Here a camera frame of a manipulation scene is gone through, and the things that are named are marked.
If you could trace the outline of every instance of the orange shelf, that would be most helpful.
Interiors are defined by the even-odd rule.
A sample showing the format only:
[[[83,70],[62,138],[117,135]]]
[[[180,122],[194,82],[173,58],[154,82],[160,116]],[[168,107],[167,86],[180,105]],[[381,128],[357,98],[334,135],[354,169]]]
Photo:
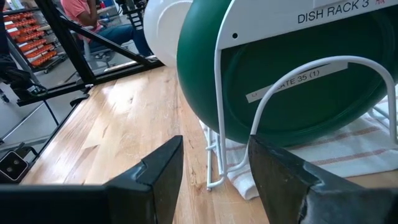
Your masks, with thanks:
[[[51,51],[51,52],[49,52],[49,53],[43,55],[43,57],[34,60],[34,61],[32,62],[32,65],[34,65],[34,66],[36,66],[36,67],[37,67],[37,66],[40,66],[41,64],[43,64],[44,62],[50,60],[52,57],[54,57],[54,56],[56,56],[56,55],[57,55],[57,52],[56,52],[56,51]]]
[[[37,31],[33,32],[31,34],[23,35],[17,38],[17,41],[20,43],[26,42],[28,40],[32,40],[36,37],[40,37],[41,35],[44,35],[44,31]]]
[[[16,19],[23,19],[23,18],[32,17],[32,16],[33,16],[33,12],[25,12],[25,13],[20,13],[20,14],[8,15],[8,16],[4,16],[4,22],[14,21]]]
[[[21,32],[20,32],[19,30],[17,30],[17,31],[14,31],[14,32],[9,32],[8,34],[9,34],[11,37],[16,37],[16,36],[20,35]]]
[[[15,28],[15,27],[25,26],[25,25],[33,24],[33,23],[36,23],[35,19],[26,19],[24,21],[15,22],[13,24],[6,25],[6,29],[12,29],[12,28]]]
[[[43,47],[33,51],[32,53],[27,54],[26,57],[27,58],[34,58],[34,57],[37,57],[38,55],[40,55],[40,54],[42,54],[42,53],[44,53],[46,51],[52,50],[52,49],[54,49],[54,46],[52,44],[48,44],[46,46],[43,46]]]
[[[35,47],[38,47],[38,46],[44,44],[45,42],[46,42],[45,39],[36,40],[36,41],[34,41],[34,42],[30,43],[30,44],[23,45],[22,47],[20,47],[20,49],[21,49],[23,52],[26,52],[26,51],[28,51],[28,50],[31,50],[31,49],[33,49],[33,48],[35,48]]]
[[[28,28],[20,29],[19,32],[21,32],[21,33],[31,32],[31,31],[37,30],[40,27],[41,27],[40,25],[34,25],[34,26],[31,26],[31,27],[28,27]]]
[[[25,13],[21,13],[20,15],[21,15],[21,18],[32,17],[33,12],[25,12]]]

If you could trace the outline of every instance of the black bracket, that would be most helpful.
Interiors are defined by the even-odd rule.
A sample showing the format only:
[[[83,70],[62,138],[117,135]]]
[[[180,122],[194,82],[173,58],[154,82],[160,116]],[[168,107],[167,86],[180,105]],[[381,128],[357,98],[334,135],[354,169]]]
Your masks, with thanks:
[[[81,96],[76,97],[73,99],[69,104],[70,106],[74,107],[75,105],[81,103],[83,100],[87,100],[90,97],[90,94],[84,93]]]
[[[398,189],[365,189],[259,136],[249,161],[270,224],[398,223]]]
[[[25,156],[28,155],[29,152],[32,152],[35,156],[39,156],[39,153],[37,153],[37,151],[32,146],[25,146],[24,142],[19,144],[15,152],[18,154],[18,156],[21,156],[22,158],[25,158]]]
[[[183,138],[174,136],[103,185],[2,184],[1,224],[171,224],[182,172]]]

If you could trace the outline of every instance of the label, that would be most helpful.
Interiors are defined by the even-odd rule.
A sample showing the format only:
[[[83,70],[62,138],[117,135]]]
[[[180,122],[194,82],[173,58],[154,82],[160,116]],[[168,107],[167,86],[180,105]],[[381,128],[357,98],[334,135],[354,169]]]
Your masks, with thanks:
[[[325,75],[330,75],[335,72],[342,71],[348,68],[348,62],[335,62],[330,63],[318,68],[314,68],[308,70],[306,72],[300,73],[298,75],[293,76],[289,80],[287,80],[283,85],[281,85],[275,93],[286,90],[290,87],[303,84],[305,82],[314,80],[316,78],[324,77]],[[261,100],[262,97],[268,92],[268,90],[272,87],[269,85],[267,87],[261,88],[260,90],[254,91],[246,95],[249,103],[255,102],[257,100]]]
[[[354,0],[348,1],[340,4],[335,4],[333,6],[324,7],[323,9],[318,9],[311,12],[306,12],[304,14],[299,14],[297,16],[298,24],[303,22],[315,21],[317,19],[323,19],[327,17],[338,16],[341,14],[349,13],[351,11],[358,11],[362,8],[369,6],[369,2],[374,0]],[[384,0],[376,1],[376,4],[384,4]]]

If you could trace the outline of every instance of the shelving rack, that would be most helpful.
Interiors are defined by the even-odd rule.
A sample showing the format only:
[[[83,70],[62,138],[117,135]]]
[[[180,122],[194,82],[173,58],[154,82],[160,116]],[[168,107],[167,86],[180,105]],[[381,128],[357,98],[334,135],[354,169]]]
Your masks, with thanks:
[[[5,12],[4,22],[11,54],[17,62],[20,65],[26,64],[32,73],[48,73],[54,66],[65,61],[67,55],[57,53],[56,49],[60,47],[57,39],[45,39],[52,31],[40,30],[42,25],[37,24],[34,18],[34,12],[38,10],[35,8]]]

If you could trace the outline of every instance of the jeans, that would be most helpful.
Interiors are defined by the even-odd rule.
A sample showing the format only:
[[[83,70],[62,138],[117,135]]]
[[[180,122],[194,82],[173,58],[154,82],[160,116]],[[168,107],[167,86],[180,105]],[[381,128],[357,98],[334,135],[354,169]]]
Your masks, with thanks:
[[[145,39],[144,30],[135,30],[132,25],[126,24],[117,27],[102,28],[97,34],[119,45],[133,40],[141,55],[145,57],[152,55]],[[92,52],[106,49],[105,46],[94,40],[89,43],[89,46]]]

